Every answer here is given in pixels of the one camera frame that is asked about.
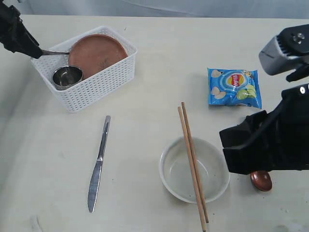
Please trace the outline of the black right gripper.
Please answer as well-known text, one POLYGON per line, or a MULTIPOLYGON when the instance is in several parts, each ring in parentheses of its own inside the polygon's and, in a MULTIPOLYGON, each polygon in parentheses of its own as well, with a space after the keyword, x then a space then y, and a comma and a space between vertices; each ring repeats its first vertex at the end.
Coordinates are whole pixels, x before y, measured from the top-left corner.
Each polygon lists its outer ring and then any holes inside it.
POLYGON ((230 173, 309 169, 309 85, 302 84, 281 92, 281 101, 270 112, 246 116, 238 125, 219 132, 230 173), (264 120, 267 125, 267 152, 245 143, 264 120))

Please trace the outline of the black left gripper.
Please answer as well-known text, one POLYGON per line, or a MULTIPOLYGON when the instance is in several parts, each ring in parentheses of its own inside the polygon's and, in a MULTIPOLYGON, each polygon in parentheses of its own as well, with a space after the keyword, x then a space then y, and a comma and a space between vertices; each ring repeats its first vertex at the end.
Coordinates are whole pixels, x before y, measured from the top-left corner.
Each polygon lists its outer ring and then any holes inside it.
POLYGON ((0 4, 0 42, 11 52, 18 52, 32 58, 40 58, 42 50, 39 43, 20 23, 21 13, 13 6, 0 4))

